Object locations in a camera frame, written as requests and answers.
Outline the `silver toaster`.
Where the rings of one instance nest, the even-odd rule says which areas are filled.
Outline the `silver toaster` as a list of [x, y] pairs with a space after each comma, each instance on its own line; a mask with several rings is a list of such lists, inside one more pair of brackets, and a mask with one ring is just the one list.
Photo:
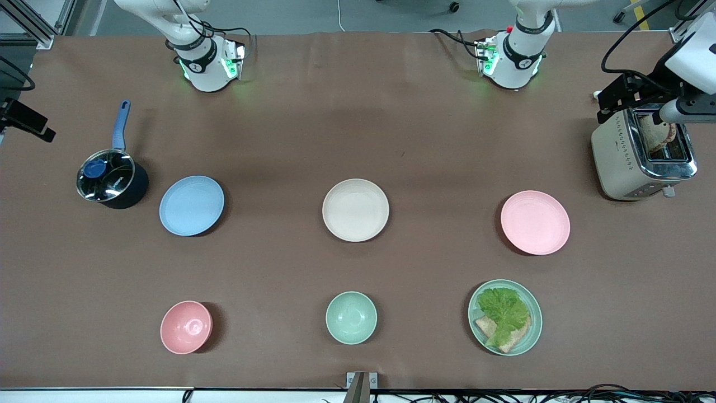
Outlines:
[[639, 127], [640, 115], [659, 112], [658, 104], [627, 108], [600, 124], [591, 136], [591, 147], [601, 188], [609, 199], [636, 202], [656, 194], [675, 196], [675, 186], [695, 176], [698, 166], [690, 136], [683, 124], [675, 124], [675, 140], [649, 153]]

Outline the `aluminium frame profile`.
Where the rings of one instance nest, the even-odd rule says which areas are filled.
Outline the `aluminium frame profile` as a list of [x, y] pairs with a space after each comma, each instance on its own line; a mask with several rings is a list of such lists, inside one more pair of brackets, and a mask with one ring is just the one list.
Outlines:
[[683, 38], [686, 38], [689, 34], [696, 31], [698, 27], [701, 25], [701, 21], [703, 20], [703, 15], [713, 15], [716, 13], [716, 8], [701, 8], [700, 10], [691, 10], [690, 13], [688, 13], [688, 18], [691, 18], [691, 20], [687, 21], [679, 21], [677, 25], [669, 28], [670, 32], [670, 38], [672, 40], [673, 44], [677, 44], [680, 41], [683, 40]]
[[0, 44], [51, 49], [67, 33], [78, 0], [0, 0]]

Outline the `glass pot lid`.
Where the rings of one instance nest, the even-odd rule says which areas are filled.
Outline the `glass pot lid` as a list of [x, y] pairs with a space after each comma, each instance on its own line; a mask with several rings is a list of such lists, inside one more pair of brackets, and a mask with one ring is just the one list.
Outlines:
[[134, 176], [135, 161], [128, 153], [115, 148], [105, 149], [82, 163], [75, 188], [86, 200], [109, 202], [125, 193]]

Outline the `toast slice in toaster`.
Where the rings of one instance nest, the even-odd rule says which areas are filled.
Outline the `toast slice in toaster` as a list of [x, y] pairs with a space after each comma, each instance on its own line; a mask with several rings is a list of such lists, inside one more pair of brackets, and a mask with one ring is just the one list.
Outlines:
[[638, 122], [643, 143], [649, 153], [661, 150], [676, 138], [677, 127], [675, 124], [654, 123], [652, 115], [640, 115]]

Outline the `grey metal bracket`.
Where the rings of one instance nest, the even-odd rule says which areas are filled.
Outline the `grey metal bracket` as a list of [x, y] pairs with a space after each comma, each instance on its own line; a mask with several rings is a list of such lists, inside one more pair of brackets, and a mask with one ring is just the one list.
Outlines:
[[343, 403], [374, 403], [378, 372], [347, 372], [347, 393]]

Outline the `dark blue saucepan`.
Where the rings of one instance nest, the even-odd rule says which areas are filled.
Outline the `dark blue saucepan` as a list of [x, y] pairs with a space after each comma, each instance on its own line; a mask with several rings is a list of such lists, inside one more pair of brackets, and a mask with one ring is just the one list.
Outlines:
[[[120, 105], [117, 112], [114, 128], [112, 130], [112, 138], [111, 138], [111, 147], [115, 149], [126, 151], [126, 145], [125, 145], [125, 127], [128, 121], [129, 113], [131, 108], [131, 102], [128, 99], [123, 100]], [[108, 208], [112, 209], [127, 209], [129, 207], [132, 207], [135, 204], [138, 204], [138, 202], [145, 196], [148, 184], [149, 184], [149, 178], [148, 174], [145, 168], [141, 166], [133, 157], [135, 163], [135, 176], [132, 181], [132, 184], [126, 189], [125, 193], [118, 196], [116, 199], [106, 201], [106, 202], [95, 202], [102, 204]]]

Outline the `pink plate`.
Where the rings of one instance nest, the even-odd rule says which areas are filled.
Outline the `pink plate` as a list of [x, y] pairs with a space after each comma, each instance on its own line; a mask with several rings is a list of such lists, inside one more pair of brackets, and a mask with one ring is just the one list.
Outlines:
[[503, 203], [500, 224], [507, 240], [530, 255], [550, 255], [562, 249], [571, 234], [565, 207], [541, 191], [512, 194]]

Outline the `green plate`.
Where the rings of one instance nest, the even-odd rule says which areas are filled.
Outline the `green plate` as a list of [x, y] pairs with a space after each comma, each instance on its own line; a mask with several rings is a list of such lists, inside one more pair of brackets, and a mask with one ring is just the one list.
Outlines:
[[[524, 301], [527, 308], [529, 309], [529, 313], [532, 318], [532, 324], [529, 327], [526, 336], [508, 354], [501, 354], [501, 352], [498, 352], [498, 349], [487, 347], [486, 335], [481, 332], [481, 330], [475, 325], [476, 319], [485, 316], [485, 313], [483, 313], [478, 304], [478, 296], [480, 296], [480, 294], [483, 293], [485, 290], [491, 288], [508, 288], [517, 291], [519, 297], [522, 301]], [[526, 289], [523, 285], [512, 280], [506, 279], [490, 280], [483, 283], [483, 285], [479, 285], [469, 299], [469, 303], [467, 306], [467, 317], [470, 330], [473, 332], [473, 336], [480, 343], [480, 345], [493, 354], [506, 355], [507, 357], [511, 357], [512, 355], [521, 355], [532, 349], [532, 347], [535, 346], [537, 341], [539, 341], [543, 327], [542, 311], [534, 295], [530, 293], [530, 291]]]

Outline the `blue plate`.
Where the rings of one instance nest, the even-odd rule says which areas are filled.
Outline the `blue plate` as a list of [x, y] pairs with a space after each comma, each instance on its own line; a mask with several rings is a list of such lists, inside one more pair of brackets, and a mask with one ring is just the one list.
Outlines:
[[159, 204], [159, 221], [168, 232], [184, 237], [208, 231], [225, 206], [222, 186], [207, 176], [189, 176], [169, 187]]

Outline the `pink bowl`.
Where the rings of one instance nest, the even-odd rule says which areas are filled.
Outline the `pink bowl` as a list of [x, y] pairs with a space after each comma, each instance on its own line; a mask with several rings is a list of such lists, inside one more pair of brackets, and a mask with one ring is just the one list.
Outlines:
[[213, 317], [209, 309], [197, 301], [182, 301], [164, 314], [159, 337], [169, 352], [185, 355], [201, 349], [212, 331]]

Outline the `green bowl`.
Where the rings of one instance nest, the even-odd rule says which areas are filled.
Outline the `green bowl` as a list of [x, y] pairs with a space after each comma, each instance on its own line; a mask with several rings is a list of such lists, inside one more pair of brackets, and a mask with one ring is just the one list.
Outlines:
[[378, 327], [378, 309], [365, 294], [347, 291], [330, 301], [325, 321], [335, 341], [355, 346], [368, 341]]

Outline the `green lettuce leaf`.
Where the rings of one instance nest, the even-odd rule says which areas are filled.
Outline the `green lettuce leaf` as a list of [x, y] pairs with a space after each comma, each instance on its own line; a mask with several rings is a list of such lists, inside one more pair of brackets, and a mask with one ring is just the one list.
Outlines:
[[496, 324], [493, 335], [488, 337], [491, 346], [508, 344], [512, 332], [520, 331], [530, 318], [529, 309], [517, 291], [508, 288], [485, 290], [478, 296], [478, 304], [485, 317]]

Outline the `brown bread slice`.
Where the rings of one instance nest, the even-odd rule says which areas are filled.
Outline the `brown bread slice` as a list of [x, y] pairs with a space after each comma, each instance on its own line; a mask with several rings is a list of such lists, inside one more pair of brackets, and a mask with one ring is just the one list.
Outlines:
[[486, 335], [487, 347], [496, 348], [498, 349], [498, 352], [501, 352], [501, 354], [508, 354], [526, 336], [529, 331], [529, 327], [532, 324], [532, 318], [531, 316], [528, 316], [524, 326], [520, 329], [511, 331], [509, 336], [505, 336], [504, 334], [499, 336], [498, 325], [487, 316], [476, 319], [474, 324]]

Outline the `beige plate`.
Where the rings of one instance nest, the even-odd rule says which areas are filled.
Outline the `beige plate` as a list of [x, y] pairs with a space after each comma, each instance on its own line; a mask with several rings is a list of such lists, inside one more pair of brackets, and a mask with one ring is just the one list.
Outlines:
[[327, 192], [322, 219], [335, 237], [365, 242], [378, 236], [390, 215], [389, 200], [382, 188], [365, 179], [341, 181]]

